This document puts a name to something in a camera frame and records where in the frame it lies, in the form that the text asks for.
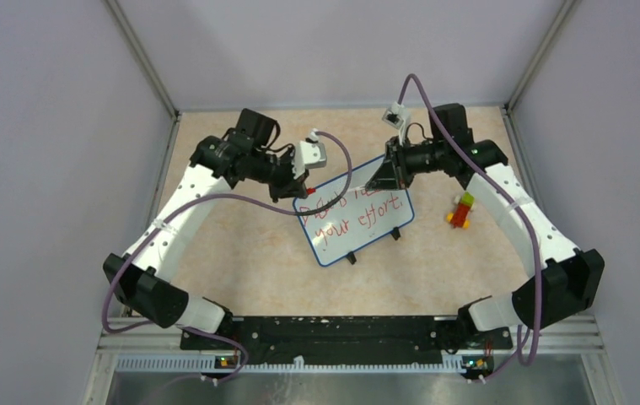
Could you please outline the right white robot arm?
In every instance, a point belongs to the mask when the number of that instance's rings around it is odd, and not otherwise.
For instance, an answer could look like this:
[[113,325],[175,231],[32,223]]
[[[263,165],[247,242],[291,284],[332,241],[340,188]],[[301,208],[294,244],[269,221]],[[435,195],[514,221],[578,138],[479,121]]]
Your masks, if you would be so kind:
[[385,111],[383,121],[398,133],[386,142],[382,163],[365,189],[405,190],[419,174],[443,172],[491,215],[529,277],[512,293],[461,307],[456,325],[459,341],[478,348],[492,330],[519,325],[542,329],[589,309],[604,272],[604,258],[595,249],[579,248],[554,226],[496,143],[474,140],[464,106],[439,105],[429,117],[432,136],[412,143],[407,137],[408,109],[394,103]]

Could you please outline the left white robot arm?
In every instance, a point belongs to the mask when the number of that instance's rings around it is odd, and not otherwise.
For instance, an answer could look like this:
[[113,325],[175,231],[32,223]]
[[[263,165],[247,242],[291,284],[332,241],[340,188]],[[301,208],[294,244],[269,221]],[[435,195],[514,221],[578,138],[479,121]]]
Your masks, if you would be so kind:
[[243,109],[236,124],[221,137],[201,140],[183,176],[156,219],[122,254],[111,253],[103,263],[110,282],[102,324],[107,332],[112,299],[129,307],[148,323],[162,328],[200,330],[211,348],[223,348],[233,332],[230,310],[173,284],[180,261],[216,201],[238,199],[235,186],[245,180],[266,184],[272,201],[307,197],[309,170],[326,164],[319,133],[273,148],[279,124],[257,111]]

